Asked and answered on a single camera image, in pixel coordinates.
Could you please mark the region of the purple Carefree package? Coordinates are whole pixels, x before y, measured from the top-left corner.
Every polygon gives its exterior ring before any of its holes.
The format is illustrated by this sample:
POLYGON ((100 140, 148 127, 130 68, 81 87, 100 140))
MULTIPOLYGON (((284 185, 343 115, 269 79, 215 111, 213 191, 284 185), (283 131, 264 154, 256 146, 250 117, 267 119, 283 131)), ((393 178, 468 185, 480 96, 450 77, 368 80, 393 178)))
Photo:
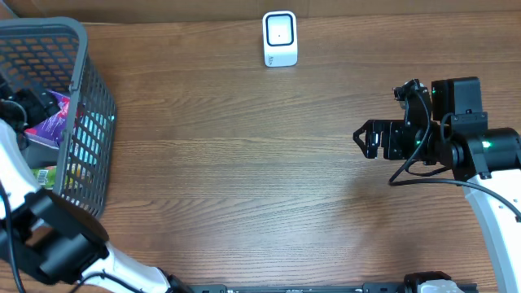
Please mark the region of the purple Carefree package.
POLYGON ((57 99, 60 111, 35 127, 26 129, 24 133, 31 141, 58 149, 63 141, 62 132, 66 128, 70 98, 55 91, 50 93, 57 99))

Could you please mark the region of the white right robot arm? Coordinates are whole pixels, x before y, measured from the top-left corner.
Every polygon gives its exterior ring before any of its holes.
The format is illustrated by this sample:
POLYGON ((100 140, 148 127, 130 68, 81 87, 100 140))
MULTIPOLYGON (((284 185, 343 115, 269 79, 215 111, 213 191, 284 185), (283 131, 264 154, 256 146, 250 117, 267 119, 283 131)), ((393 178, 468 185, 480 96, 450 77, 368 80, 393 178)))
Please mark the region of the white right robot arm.
POLYGON ((479 222, 501 292, 520 290, 520 136, 491 129, 478 77, 413 79, 393 90, 401 120, 368 120, 353 134, 367 159, 402 165, 390 186, 460 186, 479 222))

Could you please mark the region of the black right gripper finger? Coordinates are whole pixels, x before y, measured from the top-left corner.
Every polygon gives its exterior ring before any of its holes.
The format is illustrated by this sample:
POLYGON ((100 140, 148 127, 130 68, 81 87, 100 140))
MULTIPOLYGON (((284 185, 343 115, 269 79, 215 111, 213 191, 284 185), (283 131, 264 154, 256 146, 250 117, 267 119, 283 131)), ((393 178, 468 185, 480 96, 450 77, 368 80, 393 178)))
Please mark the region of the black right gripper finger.
POLYGON ((367 159, 377 159, 380 148, 380 134, 378 132, 355 132, 353 141, 359 146, 367 159))
POLYGON ((382 132, 382 120, 368 120, 358 130, 353 133, 354 137, 359 137, 362 133, 381 133, 382 132))

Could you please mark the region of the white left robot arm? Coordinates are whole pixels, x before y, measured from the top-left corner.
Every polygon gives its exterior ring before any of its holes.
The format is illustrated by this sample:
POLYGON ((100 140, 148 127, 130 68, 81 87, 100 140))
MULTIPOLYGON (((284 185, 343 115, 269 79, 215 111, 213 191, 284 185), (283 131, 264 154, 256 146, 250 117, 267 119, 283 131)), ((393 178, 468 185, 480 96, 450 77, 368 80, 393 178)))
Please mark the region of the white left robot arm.
POLYGON ((46 285, 58 282, 110 292, 188 292, 162 269, 143 265, 112 246, 87 211, 41 186, 21 153, 21 138, 58 113, 47 90, 13 90, 1 81, 1 257, 20 292, 20 273, 46 285))

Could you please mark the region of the green yellow snack packet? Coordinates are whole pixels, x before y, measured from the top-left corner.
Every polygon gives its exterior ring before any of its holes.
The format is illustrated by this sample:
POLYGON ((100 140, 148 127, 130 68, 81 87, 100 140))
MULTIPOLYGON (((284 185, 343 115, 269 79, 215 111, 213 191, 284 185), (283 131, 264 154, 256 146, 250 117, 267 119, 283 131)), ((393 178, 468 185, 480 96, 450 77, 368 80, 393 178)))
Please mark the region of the green yellow snack packet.
POLYGON ((35 168, 32 170, 37 183, 45 189, 52 190, 56 180, 56 167, 35 168))

